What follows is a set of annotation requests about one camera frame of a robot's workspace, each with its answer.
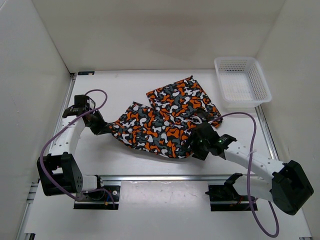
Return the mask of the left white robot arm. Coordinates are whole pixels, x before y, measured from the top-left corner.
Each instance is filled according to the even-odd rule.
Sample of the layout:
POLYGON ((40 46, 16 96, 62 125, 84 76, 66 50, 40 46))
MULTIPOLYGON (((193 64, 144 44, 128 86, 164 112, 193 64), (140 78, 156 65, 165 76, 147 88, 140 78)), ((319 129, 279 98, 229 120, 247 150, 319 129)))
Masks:
POLYGON ((42 153, 37 160, 37 169, 46 196, 86 193, 93 200, 100 200, 105 188, 100 176, 83 175, 74 158, 78 141, 85 128, 94 135, 109 134, 111 130, 103 119, 96 103, 86 94, 75 95, 74 104, 64 110, 61 130, 54 139, 48 154, 42 153))

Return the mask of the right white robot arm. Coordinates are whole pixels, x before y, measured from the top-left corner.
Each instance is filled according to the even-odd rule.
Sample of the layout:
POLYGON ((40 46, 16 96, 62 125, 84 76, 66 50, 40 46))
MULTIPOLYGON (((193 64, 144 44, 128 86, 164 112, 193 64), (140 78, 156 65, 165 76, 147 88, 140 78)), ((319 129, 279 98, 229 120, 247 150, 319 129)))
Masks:
POLYGON ((204 161, 208 154, 212 154, 250 169, 257 175, 257 178, 247 181, 245 175, 234 173, 223 185, 207 191, 211 199, 235 201, 241 196, 264 199, 293 216, 314 193, 298 162, 291 160, 285 163, 250 152, 250 149, 235 137, 219 135, 207 122, 191 131, 183 147, 191 150, 194 158, 204 161))

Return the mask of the orange camouflage shorts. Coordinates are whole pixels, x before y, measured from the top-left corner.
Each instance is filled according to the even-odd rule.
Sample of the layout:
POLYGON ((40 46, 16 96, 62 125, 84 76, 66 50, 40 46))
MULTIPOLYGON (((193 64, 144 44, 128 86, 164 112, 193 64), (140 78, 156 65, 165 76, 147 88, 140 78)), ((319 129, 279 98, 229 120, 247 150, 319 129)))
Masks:
POLYGON ((118 120, 108 123, 112 136, 133 150, 170 159, 192 154, 185 147, 203 122, 217 128, 223 119, 216 105, 192 76, 146 93, 150 105, 133 102, 118 120))

